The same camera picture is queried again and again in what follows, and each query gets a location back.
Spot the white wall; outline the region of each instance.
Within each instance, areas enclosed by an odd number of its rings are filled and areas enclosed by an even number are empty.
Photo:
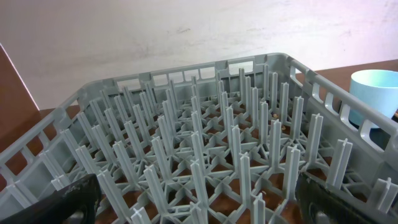
[[[398,1],[2,0],[0,42],[45,109],[92,80],[269,52],[396,59]]]

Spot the wall stain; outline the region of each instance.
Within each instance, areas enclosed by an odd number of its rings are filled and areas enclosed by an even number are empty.
[[[185,32],[188,32],[188,31],[191,31],[191,28],[183,28],[183,27],[180,27],[180,28],[178,28],[177,30],[176,30],[176,33],[178,33],[178,34],[182,34],[182,33],[185,33]]]
[[[344,31],[342,34],[340,34],[340,37],[351,37],[351,36],[352,36],[351,29],[348,29]]]

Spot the black object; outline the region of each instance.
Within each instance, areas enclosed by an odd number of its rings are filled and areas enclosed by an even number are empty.
[[[0,221],[0,224],[94,223],[100,200],[101,189],[97,177],[95,174],[89,174],[29,208]]]
[[[308,172],[301,172],[295,195],[305,223],[398,223],[379,210]]]

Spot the light blue cup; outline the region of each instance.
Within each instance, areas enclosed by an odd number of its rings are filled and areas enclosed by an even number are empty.
[[[362,70],[351,75],[349,93],[371,108],[392,118],[398,108],[398,72],[387,70]],[[362,124],[363,117],[357,111],[349,112],[349,120]]]

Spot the dish rack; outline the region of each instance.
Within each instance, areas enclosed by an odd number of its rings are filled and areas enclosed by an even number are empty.
[[[365,117],[359,128],[350,110]],[[371,141],[372,124],[390,135],[385,149]],[[26,146],[33,138],[44,147],[37,156]],[[286,54],[109,78],[84,85],[0,154],[0,218],[96,174],[97,216],[114,223],[292,223],[303,170],[398,218],[397,148],[396,123]],[[14,174],[7,161],[17,153],[27,165]]]

